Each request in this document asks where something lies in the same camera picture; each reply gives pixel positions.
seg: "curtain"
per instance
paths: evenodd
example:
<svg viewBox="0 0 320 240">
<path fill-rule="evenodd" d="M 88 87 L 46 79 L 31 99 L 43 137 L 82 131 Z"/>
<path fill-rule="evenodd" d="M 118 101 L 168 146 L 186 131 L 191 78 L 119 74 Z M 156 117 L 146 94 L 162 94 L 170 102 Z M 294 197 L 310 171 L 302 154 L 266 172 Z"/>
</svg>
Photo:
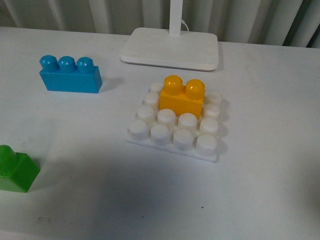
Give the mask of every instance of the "curtain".
<svg viewBox="0 0 320 240">
<path fill-rule="evenodd" d="M 1 26 L 130 35 L 168 29 L 170 0 L 1 0 L 0 15 Z M 320 48 L 320 0 L 184 0 L 182 19 L 219 41 Z"/>
</svg>

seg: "white tabletop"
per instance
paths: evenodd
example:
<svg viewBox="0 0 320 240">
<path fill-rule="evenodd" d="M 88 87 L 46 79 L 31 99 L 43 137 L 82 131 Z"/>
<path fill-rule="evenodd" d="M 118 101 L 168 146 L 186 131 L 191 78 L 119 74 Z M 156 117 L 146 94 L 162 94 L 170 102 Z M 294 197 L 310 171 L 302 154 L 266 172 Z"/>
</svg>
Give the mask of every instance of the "white tabletop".
<svg viewBox="0 0 320 240">
<path fill-rule="evenodd" d="M 0 27 L 0 144 L 41 167 L 0 191 L 0 239 L 320 239 L 320 49 L 219 42 L 199 72 L 122 63 L 127 39 Z M 47 91 L 48 54 L 92 58 L 100 92 Z M 125 142 L 172 74 L 222 94 L 217 163 Z"/>
</svg>

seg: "white building block baseplate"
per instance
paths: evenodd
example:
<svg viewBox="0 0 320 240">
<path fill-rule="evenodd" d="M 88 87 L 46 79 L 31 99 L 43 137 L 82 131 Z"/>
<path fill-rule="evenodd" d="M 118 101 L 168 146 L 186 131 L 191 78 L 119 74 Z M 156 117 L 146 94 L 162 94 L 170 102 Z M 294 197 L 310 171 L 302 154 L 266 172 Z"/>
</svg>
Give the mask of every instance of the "white building block baseplate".
<svg viewBox="0 0 320 240">
<path fill-rule="evenodd" d="M 179 117 L 159 110 L 163 82 L 155 82 L 144 96 L 128 128 L 127 143 L 215 163 L 218 160 L 222 95 L 207 91 L 199 119 L 191 113 Z"/>
</svg>

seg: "toy block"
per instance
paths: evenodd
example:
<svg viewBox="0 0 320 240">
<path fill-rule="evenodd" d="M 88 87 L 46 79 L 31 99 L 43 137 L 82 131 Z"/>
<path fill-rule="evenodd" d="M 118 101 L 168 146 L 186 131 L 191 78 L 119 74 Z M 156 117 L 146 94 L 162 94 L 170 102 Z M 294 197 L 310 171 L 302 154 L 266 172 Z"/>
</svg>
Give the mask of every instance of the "toy block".
<svg viewBox="0 0 320 240">
<path fill-rule="evenodd" d="M 52 55 L 40 59 L 40 76 L 48 91 L 97 94 L 102 86 L 98 66 L 89 57 L 81 57 L 75 63 L 70 56 L 57 61 Z"/>
<path fill-rule="evenodd" d="M 177 116 L 191 113 L 199 119 L 205 99 L 205 84 L 198 79 L 188 81 L 185 86 L 182 83 L 176 75 L 164 79 L 159 109 L 171 109 Z"/>
<path fill-rule="evenodd" d="M 199 118 L 190 112 L 178 116 L 172 109 L 159 109 L 164 84 L 155 82 L 151 85 L 143 104 L 136 111 L 135 120 L 129 125 L 125 141 L 215 163 L 219 153 L 221 94 L 217 91 L 206 93 Z M 202 96 L 204 89 L 202 86 L 200 89 L 195 95 L 199 93 Z"/>
<path fill-rule="evenodd" d="M 0 190 L 28 192 L 40 168 L 26 153 L 0 145 Z"/>
</svg>

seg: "lamp base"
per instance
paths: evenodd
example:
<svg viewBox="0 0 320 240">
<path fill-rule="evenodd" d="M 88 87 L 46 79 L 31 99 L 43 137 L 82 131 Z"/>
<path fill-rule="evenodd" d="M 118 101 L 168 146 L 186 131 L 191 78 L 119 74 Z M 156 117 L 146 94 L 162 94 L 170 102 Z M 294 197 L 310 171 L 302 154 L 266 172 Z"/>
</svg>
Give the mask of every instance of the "lamp base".
<svg viewBox="0 0 320 240">
<path fill-rule="evenodd" d="M 212 33 L 181 31 L 179 36 L 169 30 L 137 28 L 120 53 L 130 64 L 178 69 L 213 71 L 218 67 L 218 39 Z"/>
</svg>

